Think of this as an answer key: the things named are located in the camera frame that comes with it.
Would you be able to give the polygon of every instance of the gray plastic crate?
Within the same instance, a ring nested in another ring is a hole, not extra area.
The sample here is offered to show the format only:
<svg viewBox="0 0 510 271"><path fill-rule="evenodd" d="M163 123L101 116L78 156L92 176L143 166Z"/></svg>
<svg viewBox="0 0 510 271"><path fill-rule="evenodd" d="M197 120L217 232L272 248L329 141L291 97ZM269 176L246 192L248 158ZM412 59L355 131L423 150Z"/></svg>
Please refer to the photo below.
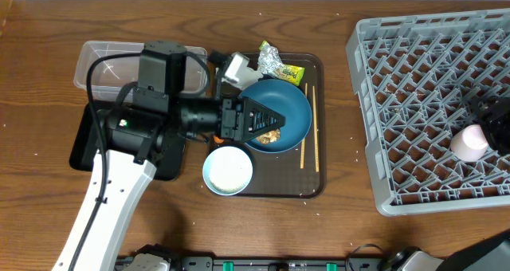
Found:
<svg viewBox="0 0 510 271"><path fill-rule="evenodd" d="M510 156L449 150L466 101L510 97L510 9L359 21L347 43L375 205L386 216L510 204Z"/></svg>

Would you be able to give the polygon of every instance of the light blue bowl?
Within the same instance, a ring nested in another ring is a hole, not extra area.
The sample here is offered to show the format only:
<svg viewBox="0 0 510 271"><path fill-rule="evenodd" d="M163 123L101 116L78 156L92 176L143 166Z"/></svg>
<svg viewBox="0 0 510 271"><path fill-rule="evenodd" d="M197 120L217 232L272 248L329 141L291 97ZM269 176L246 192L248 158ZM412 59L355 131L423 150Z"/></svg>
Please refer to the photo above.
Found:
<svg viewBox="0 0 510 271"><path fill-rule="evenodd" d="M252 139L246 143L257 151L288 151L306 137L312 126L312 108L308 99L295 85L286 81L262 80L250 85L240 96L256 100L285 117L285 126L280 128L278 141L264 145Z"/></svg>
<svg viewBox="0 0 510 271"><path fill-rule="evenodd" d="M234 195L243 191L252 179L253 165L248 155L237 147L220 147L207 156L202 169L202 175L207 187L215 194ZM228 182L219 181L226 185L234 184L236 189L220 189L211 181L211 175L216 178L227 176Z"/></svg>

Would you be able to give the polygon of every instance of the orange object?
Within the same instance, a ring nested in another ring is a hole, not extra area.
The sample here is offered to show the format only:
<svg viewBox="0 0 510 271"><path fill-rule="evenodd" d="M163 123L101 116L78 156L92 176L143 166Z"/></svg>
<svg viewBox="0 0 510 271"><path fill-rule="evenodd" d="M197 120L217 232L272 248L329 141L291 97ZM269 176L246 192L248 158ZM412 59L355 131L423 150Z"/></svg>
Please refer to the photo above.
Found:
<svg viewBox="0 0 510 271"><path fill-rule="evenodd" d="M214 137L214 142L215 142L215 143L220 144L220 143L223 143L223 142L225 141L225 140L223 140L223 139L218 138L218 137L217 137L217 136L215 136L215 135L214 135L213 137Z"/></svg>

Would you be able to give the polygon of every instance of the wooden table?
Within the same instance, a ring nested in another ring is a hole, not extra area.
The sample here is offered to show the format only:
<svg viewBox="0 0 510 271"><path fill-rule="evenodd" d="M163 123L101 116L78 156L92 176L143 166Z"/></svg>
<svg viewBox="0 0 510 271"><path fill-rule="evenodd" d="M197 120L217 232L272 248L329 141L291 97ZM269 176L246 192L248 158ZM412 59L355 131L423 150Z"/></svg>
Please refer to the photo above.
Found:
<svg viewBox="0 0 510 271"><path fill-rule="evenodd" d="M15 0L0 37L0 269L50 269L84 198L90 174L71 169L68 157L86 103L73 84L74 69L88 40L171 39L209 52L256 50L267 40L324 63L328 184L320 197L305 205L214 196L202 181L206 147L192 143L180 178L148 187L120 254L161 243L223 257L345 257L375 243L392 250L417 245L445 257L507 229L510 206L379 214L345 53L360 19L506 6L510 2Z"/></svg>

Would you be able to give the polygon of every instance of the blue bowl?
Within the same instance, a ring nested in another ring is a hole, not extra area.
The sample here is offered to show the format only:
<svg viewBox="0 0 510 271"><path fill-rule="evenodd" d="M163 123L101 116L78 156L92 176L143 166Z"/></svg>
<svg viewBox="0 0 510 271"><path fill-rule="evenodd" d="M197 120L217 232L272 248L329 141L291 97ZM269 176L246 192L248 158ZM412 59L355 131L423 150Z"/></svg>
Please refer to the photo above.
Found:
<svg viewBox="0 0 510 271"><path fill-rule="evenodd" d="M285 117L280 140L264 145L252 139L246 143L252 149L268 153L288 151L308 134L312 109L306 96L295 85L282 80L263 80L249 86L240 96L256 100Z"/></svg>

